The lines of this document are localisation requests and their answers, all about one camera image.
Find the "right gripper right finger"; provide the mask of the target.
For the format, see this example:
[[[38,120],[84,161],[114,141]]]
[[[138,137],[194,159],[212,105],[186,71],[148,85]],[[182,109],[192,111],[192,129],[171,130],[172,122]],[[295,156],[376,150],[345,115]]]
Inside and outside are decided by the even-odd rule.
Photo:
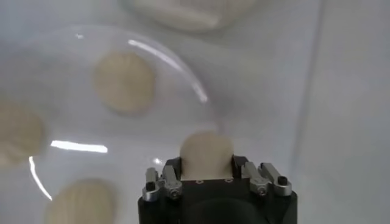
[[[248,179],[249,189],[264,197],[269,192],[276,196],[287,197],[292,194],[292,184],[281,175],[271,163],[261,163],[258,167],[245,156],[232,156],[232,177]]]

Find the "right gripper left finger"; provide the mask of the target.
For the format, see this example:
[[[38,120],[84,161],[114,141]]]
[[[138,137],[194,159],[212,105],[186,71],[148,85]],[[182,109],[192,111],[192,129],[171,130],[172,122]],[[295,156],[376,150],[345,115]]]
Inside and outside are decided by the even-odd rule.
[[[183,184],[181,182],[181,158],[169,159],[165,163],[161,175],[150,167],[146,170],[146,184],[142,190],[144,201],[157,201],[165,196],[170,200],[178,200],[182,196]]]

